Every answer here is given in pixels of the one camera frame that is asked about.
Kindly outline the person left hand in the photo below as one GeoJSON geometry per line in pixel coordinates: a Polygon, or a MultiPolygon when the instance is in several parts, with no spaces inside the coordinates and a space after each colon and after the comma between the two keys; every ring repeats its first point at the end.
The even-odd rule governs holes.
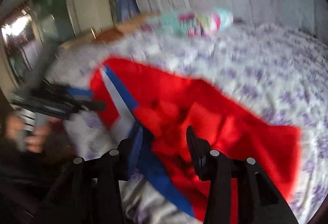
{"type": "Polygon", "coordinates": [[[17,113],[11,113],[6,118],[5,138],[19,147],[24,142],[27,151],[41,153],[47,141],[47,137],[52,133],[56,124],[61,120],[54,117],[46,118],[43,125],[32,127],[32,131],[27,131],[23,120],[17,113]]]}

